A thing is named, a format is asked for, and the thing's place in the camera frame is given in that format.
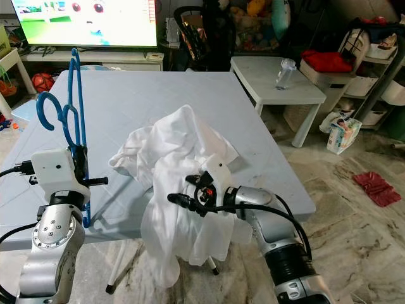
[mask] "white side table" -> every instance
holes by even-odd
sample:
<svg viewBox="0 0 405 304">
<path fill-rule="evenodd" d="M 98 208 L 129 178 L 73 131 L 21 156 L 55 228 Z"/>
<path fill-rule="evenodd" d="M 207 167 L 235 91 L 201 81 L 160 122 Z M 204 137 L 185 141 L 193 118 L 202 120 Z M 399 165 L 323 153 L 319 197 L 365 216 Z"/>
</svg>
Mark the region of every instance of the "white side table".
<svg viewBox="0 0 405 304">
<path fill-rule="evenodd" d="M 263 105 L 312 105 L 292 141 L 294 147 L 300 148 L 326 96 L 298 70 L 292 73 L 288 89 L 276 89 L 275 83 L 282 59 L 281 57 L 232 57 L 231 72 L 236 73 L 256 102 L 255 109 L 259 115 Z"/>
<path fill-rule="evenodd" d="M 35 90 L 34 86 L 31 83 L 30 76 L 27 73 L 21 59 L 20 55 L 18 55 L 17 49 L 14 47 L 11 49 L 10 53 L 0 59 L 0 65 L 8 71 L 13 65 L 17 64 L 18 70 L 20 71 L 21 77 L 24 81 L 25 87 L 29 94 L 36 94 L 37 91 Z M 11 118 L 11 108 L 8 105 L 7 101 L 0 94 L 0 112 L 6 117 Z"/>
</svg>

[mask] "red cloth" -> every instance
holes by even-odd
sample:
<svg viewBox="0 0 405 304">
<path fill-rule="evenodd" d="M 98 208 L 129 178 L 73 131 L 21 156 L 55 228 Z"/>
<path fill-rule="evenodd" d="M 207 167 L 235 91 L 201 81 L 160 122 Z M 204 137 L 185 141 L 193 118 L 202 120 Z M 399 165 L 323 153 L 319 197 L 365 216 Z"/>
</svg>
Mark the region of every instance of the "red cloth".
<svg viewBox="0 0 405 304">
<path fill-rule="evenodd" d="M 353 179 L 363 187 L 365 193 L 380 207 L 401 200 L 401 195 L 395 192 L 394 187 L 375 172 L 353 175 Z"/>
<path fill-rule="evenodd" d="M 301 57 L 317 72 L 341 72 L 352 71 L 352 64 L 343 59 L 339 52 L 319 53 L 313 49 L 302 52 Z"/>
</svg>

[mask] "cardboard box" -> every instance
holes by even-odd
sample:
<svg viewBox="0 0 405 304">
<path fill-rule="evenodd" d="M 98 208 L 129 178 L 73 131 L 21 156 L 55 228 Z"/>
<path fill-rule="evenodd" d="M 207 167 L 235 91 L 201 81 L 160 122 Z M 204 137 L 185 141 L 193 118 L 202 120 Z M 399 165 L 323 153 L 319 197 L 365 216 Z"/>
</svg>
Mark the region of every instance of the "cardboard box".
<svg viewBox="0 0 405 304">
<path fill-rule="evenodd" d="M 11 51 L 10 43 L 4 25 L 0 25 L 0 58 L 3 58 Z"/>
</svg>

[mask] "tv stand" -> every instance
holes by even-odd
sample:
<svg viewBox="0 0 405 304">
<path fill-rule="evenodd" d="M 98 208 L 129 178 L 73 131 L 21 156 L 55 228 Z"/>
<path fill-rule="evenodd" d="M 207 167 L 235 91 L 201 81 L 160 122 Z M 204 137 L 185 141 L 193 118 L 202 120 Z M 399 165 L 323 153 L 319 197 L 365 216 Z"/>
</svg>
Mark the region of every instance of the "tv stand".
<svg viewBox="0 0 405 304">
<path fill-rule="evenodd" d="M 80 52 L 81 64 L 98 64 L 105 67 L 118 67 L 127 71 L 163 71 L 163 60 L 148 60 L 142 51 L 85 50 Z M 30 53 L 21 56 L 22 61 L 30 62 L 69 62 L 70 50 L 55 50 L 51 54 Z"/>
</svg>

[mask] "black chair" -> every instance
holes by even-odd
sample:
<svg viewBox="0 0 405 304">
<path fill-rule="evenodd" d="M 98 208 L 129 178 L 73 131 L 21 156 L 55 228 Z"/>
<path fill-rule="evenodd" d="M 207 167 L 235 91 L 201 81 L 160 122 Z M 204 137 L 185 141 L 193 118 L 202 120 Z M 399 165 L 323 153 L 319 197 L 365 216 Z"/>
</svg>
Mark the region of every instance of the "black chair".
<svg viewBox="0 0 405 304">
<path fill-rule="evenodd" d="M 205 31 L 204 42 L 195 31 L 186 27 L 183 16 L 199 15 Z M 191 68 L 200 71 L 229 71 L 234 55 L 236 29 L 226 12 L 219 8 L 182 6 L 175 10 L 174 18 L 187 45 Z"/>
</svg>

